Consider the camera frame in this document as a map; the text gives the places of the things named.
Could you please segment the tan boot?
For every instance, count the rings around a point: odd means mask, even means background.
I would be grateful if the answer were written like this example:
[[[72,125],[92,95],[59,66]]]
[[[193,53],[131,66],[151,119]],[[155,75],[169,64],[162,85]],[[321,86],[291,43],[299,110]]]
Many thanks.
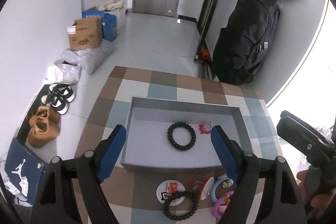
[[[36,113],[29,119],[30,127],[36,132],[47,132],[60,122],[60,114],[49,106],[39,106]]]
[[[31,118],[29,125],[27,141],[34,148],[42,148],[60,134],[59,126],[49,119]]]

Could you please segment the beige cloth bag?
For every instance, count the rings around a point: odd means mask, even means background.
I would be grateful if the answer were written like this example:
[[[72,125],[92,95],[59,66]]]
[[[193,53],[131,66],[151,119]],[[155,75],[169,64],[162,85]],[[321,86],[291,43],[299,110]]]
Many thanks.
[[[109,0],[98,7],[100,11],[114,11],[123,8],[123,0]]]

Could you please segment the black white sneaker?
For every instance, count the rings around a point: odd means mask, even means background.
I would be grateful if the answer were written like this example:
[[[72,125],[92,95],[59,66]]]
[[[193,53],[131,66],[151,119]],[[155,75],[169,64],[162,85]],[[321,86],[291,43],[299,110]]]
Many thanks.
[[[67,84],[51,84],[49,90],[50,92],[63,97],[68,103],[71,103],[76,98],[74,90]]]
[[[67,113],[69,103],[58,94],[47,94],[41,97],[41,103],[45,106],[52,107],[60,115]]]

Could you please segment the checkered tablecloth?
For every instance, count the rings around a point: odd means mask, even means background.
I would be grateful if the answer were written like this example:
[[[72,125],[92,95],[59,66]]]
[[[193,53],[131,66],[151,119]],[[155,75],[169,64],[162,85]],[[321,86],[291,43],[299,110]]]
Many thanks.
[[[116,66],[99,90],[76,148],[93,150],[116,125],[125,145],[102,190],[118,223],[169,223],[156,196],[166,180],[216,180],[224,170],[198,125],[211,121],[258,157],[274,159],[280,142],[259,92],[195,77]]]

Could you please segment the blue ring bangle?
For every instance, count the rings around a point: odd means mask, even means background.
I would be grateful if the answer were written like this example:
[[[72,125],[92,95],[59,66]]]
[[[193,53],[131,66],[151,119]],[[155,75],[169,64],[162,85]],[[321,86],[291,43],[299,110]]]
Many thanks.
[[[225,179],[228,179],[229,177],[227,177],[226,175],[221,175],[217,178],[217,180],[213,183],[213,186],[211,187],[211,190],[210,190],[210,197],[211,197],[211,200],[215,203],[218,201],[218,198],[216,196],[216,191],[217,191],[217,188],[218,187],[221,187],[222,188],[222,182],[225,180]]]

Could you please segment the white round badge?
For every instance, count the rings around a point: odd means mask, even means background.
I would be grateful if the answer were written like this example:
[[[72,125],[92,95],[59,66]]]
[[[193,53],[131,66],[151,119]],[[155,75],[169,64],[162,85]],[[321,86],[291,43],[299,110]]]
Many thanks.
[[[157,199],[161,204],[174,193],[184,192],[186,190],[185,186],[177,180],[166,180],[159,184],[156,190]]]

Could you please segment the blue cardboard box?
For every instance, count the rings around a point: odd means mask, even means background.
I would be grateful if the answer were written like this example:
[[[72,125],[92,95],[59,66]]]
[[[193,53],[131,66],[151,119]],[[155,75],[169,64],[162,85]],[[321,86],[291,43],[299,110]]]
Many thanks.
[[[87,10],[81,14],[82,18],[99,16],[101,18],[102,38],[114,42],[117,38],[117,16],[101,10]]]

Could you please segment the white plastic parcel bag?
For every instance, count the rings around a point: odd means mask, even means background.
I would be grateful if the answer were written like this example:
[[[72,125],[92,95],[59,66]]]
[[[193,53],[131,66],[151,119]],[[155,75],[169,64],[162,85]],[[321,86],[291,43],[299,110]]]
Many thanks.
[[[80,65],[55,62],[46,70],[45,82],[47,84],[76,84],[80,80]]]

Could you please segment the pink orange toy charm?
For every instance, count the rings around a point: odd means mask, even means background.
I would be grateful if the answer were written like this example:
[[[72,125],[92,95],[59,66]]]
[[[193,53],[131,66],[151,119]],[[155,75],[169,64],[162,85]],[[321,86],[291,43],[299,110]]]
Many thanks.
[[[219,205],[218,212],[223,214],[226,211],[228,204],[230,203],[230,195],[228,193],[224,194],[222,197],[222,202]]]

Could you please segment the purple ring bangle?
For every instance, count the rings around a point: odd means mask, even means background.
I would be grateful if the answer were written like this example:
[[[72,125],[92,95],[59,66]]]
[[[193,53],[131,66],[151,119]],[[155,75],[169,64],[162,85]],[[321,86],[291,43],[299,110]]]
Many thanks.
[[[230,195],[230,198],[233,196],[233,194],[234,194],[234,191],[229,191],[229,192],[226,192],[226,193],[228,193],[229,195]],[[218,199],[218,201],[217,202],[215,202],[215,204],[214,204],[214,207],[213,207],[213,211],[212,211],[212,215],[213,215],[213,217],[215,217],[216,219],[221,219],[221,217],[223,216],[223,214],[220,214],[219,212],[218,212],[218,208],[219,208],[219,205],[220,205],[220,203],[222,202],[222,199],[221,199],[221,197]]]

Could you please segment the red white hair clip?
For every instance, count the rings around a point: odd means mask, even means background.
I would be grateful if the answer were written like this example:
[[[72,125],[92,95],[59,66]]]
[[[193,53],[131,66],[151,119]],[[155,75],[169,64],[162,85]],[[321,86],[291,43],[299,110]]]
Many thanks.
[[[201,134],[210,134],[212,127],[213,127],[213,124],[211,121],[207,121],[205,123],[201,123],[198,125],[198,129]]]

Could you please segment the yellow flower hair clip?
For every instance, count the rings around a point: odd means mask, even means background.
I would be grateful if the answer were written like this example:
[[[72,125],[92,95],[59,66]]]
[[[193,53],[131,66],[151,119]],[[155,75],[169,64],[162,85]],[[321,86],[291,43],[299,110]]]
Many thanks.
[[[234,184],[234,182],[231,180],[231,179],[225,179],[223,182],[222,182],[222,188],[229,188],[231,187],[232,185]]]

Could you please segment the black metal rack frame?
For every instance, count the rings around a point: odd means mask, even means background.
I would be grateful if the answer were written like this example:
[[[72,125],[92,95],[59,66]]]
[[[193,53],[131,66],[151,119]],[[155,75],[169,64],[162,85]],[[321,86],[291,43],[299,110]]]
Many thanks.
[[[208,45],[206,43],[206,36],[210,28],[211,21],[214,16],[214,12],[217,6],[218,0],[204,0],[200,17],[197,22],[197,29],[200,34],[198,40],[198,46],[195,53],[194,61],[198,64],[198,77],[201,79],[214,79],[215,73],[212,66],[207,63],[201,63],[201,50],[208,50]]]

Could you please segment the red white ring bangle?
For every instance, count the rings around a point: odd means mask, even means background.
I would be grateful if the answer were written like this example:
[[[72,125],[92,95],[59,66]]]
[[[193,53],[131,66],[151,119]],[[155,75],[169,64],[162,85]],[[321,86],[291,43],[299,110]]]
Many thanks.
[[[205,181],[194,180],[191,182],[191,192],[197,196],[198,201],[203,201],[210,195],[214,181],[214,177],[209,177]]]

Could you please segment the orange black tool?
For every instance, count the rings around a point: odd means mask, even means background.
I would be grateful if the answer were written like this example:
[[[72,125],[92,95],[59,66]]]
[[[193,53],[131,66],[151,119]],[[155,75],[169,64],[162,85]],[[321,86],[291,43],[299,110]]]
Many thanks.
[[[199,51],[198,59],[201,64],[210,63],[211,62],[210,52],[207,49],[202,48]]]

